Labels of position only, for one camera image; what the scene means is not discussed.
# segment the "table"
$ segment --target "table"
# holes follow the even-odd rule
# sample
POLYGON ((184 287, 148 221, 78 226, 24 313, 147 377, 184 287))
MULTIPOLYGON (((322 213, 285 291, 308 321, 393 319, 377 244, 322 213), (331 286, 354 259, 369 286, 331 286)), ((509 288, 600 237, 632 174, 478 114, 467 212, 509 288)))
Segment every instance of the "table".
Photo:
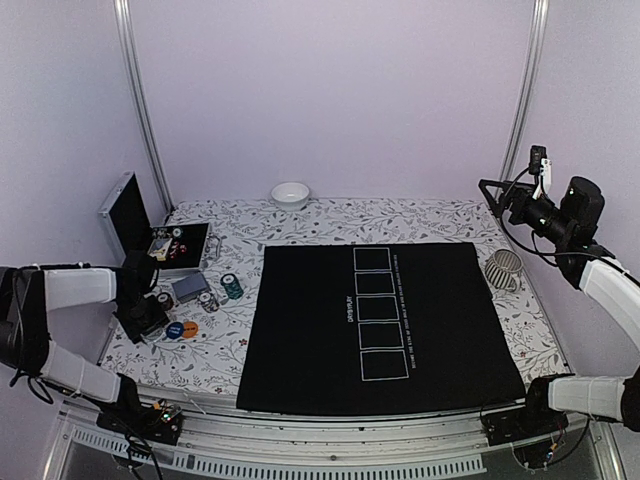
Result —
MULTIPOLYGON (((267 245, 344 245, 473 242, 480 265, 499 248, 510 248, 488 208, 478 201, 412 199, 312 199, 300 212, 279 210, 267 200, 181 203, 168 223, 210 222, 222 238, 219 260, 204 271, 219 298, 220 278, 234 273, 245 295, 208 314, 191 301, 172 319, 199 325, 192 339, 133 345, 118 326, 102 366, 138 383, 202 394, 235 396, 240 385, 267 245)), ((157 291, 171 292, 173 279, 157 291)), ((493 302, 513 359, 528 385, 534 378, 566 373, 548 321, 526 278, 516 293, 492 288, 493 302)))

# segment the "floral pattern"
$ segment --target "floral pattern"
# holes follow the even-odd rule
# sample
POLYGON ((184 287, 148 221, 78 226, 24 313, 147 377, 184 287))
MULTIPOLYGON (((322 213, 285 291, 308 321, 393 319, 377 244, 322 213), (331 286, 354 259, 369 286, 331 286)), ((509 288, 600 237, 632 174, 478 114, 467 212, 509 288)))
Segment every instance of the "floral pattern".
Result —
MULTIPOLYGON (((207 313, 197 300, 176 304, 172 320, 193 321, 195 337, 133 345, 118 326, 102 365, 142 384, 185 391, 236 395, 256 307, 267 245, 473 242, 480 265, 499 248, 509 248, 487 207, 476 201, 318 199, 300 212, 284 212, 267 200, 182 203, 171 224, 210 222, 222 238, 217 261, 204 271, 221 302, 207 313), (234 273, 243 289, 226 298, 220 278, 234 273)), ((206 255, 213 258, 213 245, 206 255)), ((172 279, 157 291, 172 295, 172 279)), ((526 384, 535 377, 567 372, 547 320, 526 279, 520 290, 492 288, 505 339, 526 384)))

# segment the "white wall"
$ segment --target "white wall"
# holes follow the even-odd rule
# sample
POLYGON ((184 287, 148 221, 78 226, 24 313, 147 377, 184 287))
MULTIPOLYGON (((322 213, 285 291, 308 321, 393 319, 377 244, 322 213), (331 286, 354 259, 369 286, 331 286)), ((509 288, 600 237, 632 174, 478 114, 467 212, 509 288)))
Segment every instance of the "white wall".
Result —
POLYGON ((149 109, 178 201, 478 197, 504 155, 531 0, 140 0, 149 109))
MULTIPOLYGON (((606 204, 599 243, 640 276, 640 2, 550 2, 549 23, 531 115, 520 152, 531 144, 553 159, 551 196, 571 176, 598 184, 606 204)), ((574 369, 585 375, 631 375, 640 354, 607 313, 573 290, 559 272, 527 258, 536 290, 574 369)), ((640 478, 640 437, 620 436, 629 478, 640 478)))
MULTIPOLYGON (((0 0, 0 265, 113 264, 97 209, 135 169, 161 205, 135 121, 112 2, 0 0)), ((54 338, 95 359, 110 308, 50 318, 54 338)), ((0 478, 42 475, 59 405, 13 389, 0 365, 0 478)))

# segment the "white rectangle outline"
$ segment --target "white rectangle outline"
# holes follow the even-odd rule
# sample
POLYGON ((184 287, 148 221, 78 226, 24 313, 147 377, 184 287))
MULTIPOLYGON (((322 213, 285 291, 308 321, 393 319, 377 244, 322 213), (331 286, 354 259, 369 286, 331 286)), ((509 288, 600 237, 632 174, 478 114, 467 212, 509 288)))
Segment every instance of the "white rectangle outline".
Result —
POLYGON ((387 380, 403 380, 405 378, 409 378, 409 365, 407 364, 407 355, 404 353, 404 349, 402 350, 364 350, 360 351, 360 376, 363 382, 384 382, 387 380), (389 377, 389 378, 364 378, 364 361, 362 355, 365 353, 389 353, 389 352, 400 352, 402 353, 402 358, 404 359, 404 371, 407 372, 407 375, 404 377, 389 377))
POLYGON ((389 272, 383 272, 383 271, 378 271, 378 270, 369 270, 366 272, 353 272, 353 280, 356 284, 356 295, 362 295, 362 296, 367 296, 367 297, 380 297, 380 296, 384 296, 384 297, 388 297, 390 295, 395 295, 396 294, 396 284, 393 281, 393 272, 389 271, 389 272), (391 276, 391 287, 393 288, 393 292, 380 292, 380 293, 360 293, 358 292, 358 275, 389 275, 391 276))
POLYGON ((368 323, 368 322, 399 322, 400 321, 400 309, 398 308, 398 299, 395 295, 356 295, 356 315, 358 317, 358 322, 368 323), (393 298, 393 304, 396 306, 396 318, 365 318, 362 320, 360 318, 360 299, 361 298, 393 298))
POLYGON ((353 247, 353 270, 356 272, 390 272, 391 271, 391 249, 389 247, 353 247), (389 259, 389 268, 365 268, 358 270, 356 265, 356 250, 386 250, 389 259))
POLYGON ((404 349, 404 338, 402 337, 402 326, 400 322, 362 322, 358 323, 358 341, 360 343, 360 350, 368 352, 369 350, 398 350, 400 348, 404 349), (400 345, 395 347, 363 347, 362 346, 362 330, 360 327, 362 325, 371 325, 373 323, 379 323, 380 325, 393 325, 394 323, 398 326, 398 333, 400 334, 400 345))

